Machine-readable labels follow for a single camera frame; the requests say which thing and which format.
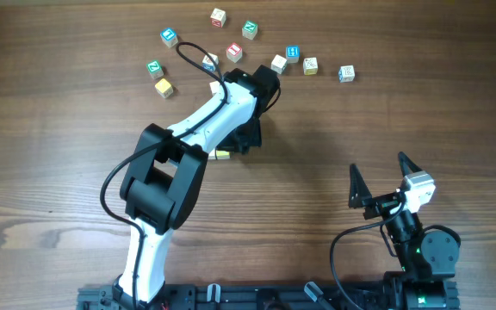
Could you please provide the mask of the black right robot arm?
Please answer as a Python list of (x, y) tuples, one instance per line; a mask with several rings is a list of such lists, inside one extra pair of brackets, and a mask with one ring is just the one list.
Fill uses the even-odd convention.
[(363, 296), (368, 309), (459, 309), (456, 274), (462, 240), (452, 229), (424, 227), (419, 209), (430, 202), (435, 181), (404, 152), (398, 154), (402, 181), (393, 193), (373, 196), (355, 164), (350, 166), (350, 208), (366, 220), (379, 218), (381, 235), (401, 272), (389, 271), (376, 297)]

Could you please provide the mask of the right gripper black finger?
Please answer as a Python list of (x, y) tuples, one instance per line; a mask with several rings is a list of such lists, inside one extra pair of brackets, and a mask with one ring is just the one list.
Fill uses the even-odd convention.
[(404, 177), (421, 172), (422, 169), (416, 165), (404, 152), (398, 153), (400, 170)]
[(350, 165), (350, 202), (368, 202), (372, 195), (356, 164)]

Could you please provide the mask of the plain cream block with 9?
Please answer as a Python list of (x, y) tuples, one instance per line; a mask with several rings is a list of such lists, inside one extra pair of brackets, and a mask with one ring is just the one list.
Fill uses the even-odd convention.
[(215, 150), (212, 150), (212, 151), (208, 154), (208, 159), (209, 159), (209, 160), (216, 160), (216, 159), (217, 159), (217, 155), (216, 155), (216, 151), (215, 151)]

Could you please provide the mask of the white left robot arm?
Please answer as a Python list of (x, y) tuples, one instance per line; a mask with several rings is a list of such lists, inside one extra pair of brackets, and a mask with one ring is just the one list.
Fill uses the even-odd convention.
[(264, 65), (253, 74), (235, 69), (219, 79), (219, 91), (187, 119), (162, 128), (149, 125), (123, 165), (120, 187), (131, 227), (124, 272), (113, 297), (126, 309), (147, 309), (160, 296), (172, 234), (196, 205), (212, 150), (246, 154), (262, 145), (260, 117), (280, 89)]

